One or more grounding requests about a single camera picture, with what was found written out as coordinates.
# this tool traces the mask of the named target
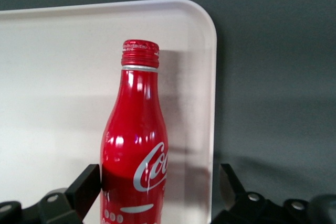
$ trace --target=bottle cap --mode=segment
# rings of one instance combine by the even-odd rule
[[[121,64],[157,68],[159,66],[159,46],[146,40],[126,40],[123,44]]]

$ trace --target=metal bolt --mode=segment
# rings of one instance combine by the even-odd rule
[[[292,202],[292,207],[294,207],[296,210],[304,210],[304,205],[301,202],[294,201]]]
[[[249,194],[247,197],[252,201],[258,201],[260,199],[257,194]]]
[[[4,205],[3,207],[0,208],[0,212],[5,212],[8,211],[12,208],[11,205]]]
[[[47,198],[47,202],[51,203],[54,202],[58,198],[58,195],[53,195]]]

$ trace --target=silver ring on bottle neck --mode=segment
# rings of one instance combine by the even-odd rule
[[[138,66],[138,65],[124,65],[122,70],[137,70],[137,71],[146,71],[146,72],[158,72],[157,68],[148,67],[148,66]]]

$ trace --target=gray wall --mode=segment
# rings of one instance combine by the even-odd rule
[[[0,10],[130,0],[0,0]],[[281,204],[336,193],[336,0],[193,0],[218,34],[218,164]]]

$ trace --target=red aluminum bottle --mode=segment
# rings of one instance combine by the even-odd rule
[[[159,104],[159,47],[123,44],[117,101],[101,143],[102,224],[160,224],[168,141]]]

